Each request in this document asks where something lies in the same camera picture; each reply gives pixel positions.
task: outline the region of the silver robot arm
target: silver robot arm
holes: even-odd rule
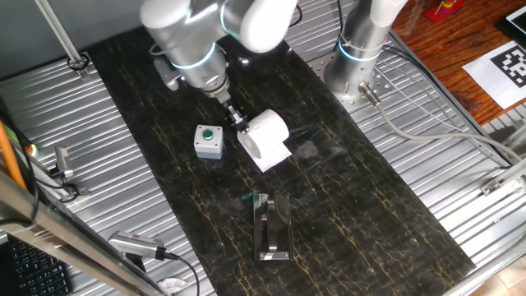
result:
[[[408,0],[360,0],[348,14],[324,80],[338,99],[355,100],[373,83],[373,69],[395,18]]]
[[[247,123],[235,109],[228,93],[227,62],[215,43],[231,34],[247,49],[265,53],[283,40],[298,0],[145,0],[141,22],[161,48],[154,63],[171,90],[176,79],[186,82],[228,111],[233,124],[245,132]]]

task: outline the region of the gray cable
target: gray cable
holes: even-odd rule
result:
[[[468,132],[451,132],[446,134],[440,134],[440,135],[429,135],[429,136],[416,136],[408,134],[407,132],[404,132],[397,128],[393,122],[389,119],[387,116],[387,113],[385,113],[384,108],[381,106],[381,104],[377,105],[376,108],[378,109],[378,112],[380,112],[381,116],[384,118],[385,122],[393,129],[394,132],[399,134],[400,136],[403,136],[404,138],[408,138],[409,140],[416,140],[416,141],[430,141],[430,140],[439,140],[439,139],[448,139],[452,137],[463,137],[463,138],[472,138],[475,140],[483,141],[488,144],[491,144],[501,150],[503,150],[505,153],[507,153],[509,156],[513,157],[517,161],[521,161],[519,155],[517,155],[515,152],[513,152],[510,148],[502,145],[498,141],[494,141],[490,138],[487,138],[485,136],[475,135]]]

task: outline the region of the metal rail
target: metal rail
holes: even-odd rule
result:
[[[39,7],[40,12],[42,12],[44,17],[46,18],[46,21],[48,21],[51,29],[53,29],[53,32],[57,36],[58,41],[60,41],[60,44],[64,47],[64,50],[66,50],[67,56],[71,59],[73,63],[73,67],[83,66],[87,61],[84,58],[82,58],[78,51],[76,51],[75,45],[73,45],[72,41],[69,39],[69,36],[67,35],[60,21],[58,20],[57,15],[51,8],[51,5],[49,5],[48,0],[35,0],[35,3]],[[78,70],[78,73],[82,79],[90,77],[90,74],[88,73],[86,68]]]

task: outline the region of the white cylindrical object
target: white cylindrical object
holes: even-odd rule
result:
[[[238,132],[238,140],[258,159],[283,144],[288,138],[287,125],[276,112],[270,109],[254,117],[248,125],[248,133]]]

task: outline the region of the metal clamp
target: metal clamp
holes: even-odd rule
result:
[[[504,173],[493,178],[490,182],[484,184],[480,188],[485,196],[494,192],[497,189],[509,188],[510,191],[516,190],[517,185],[525,187],[526,180],[524,175],[526,174],[526,159],[521,160],[511,168],[507,169]]]
[[[182,76],[181,72],[177,69],[172,69],[165,57],[155,58],[154,66],[166,87],[170,90],[177,90],[179,88],[178,78]]]
[[[291,260],[293,240],[288,197],[256,193],[253,198],[255,260]]]

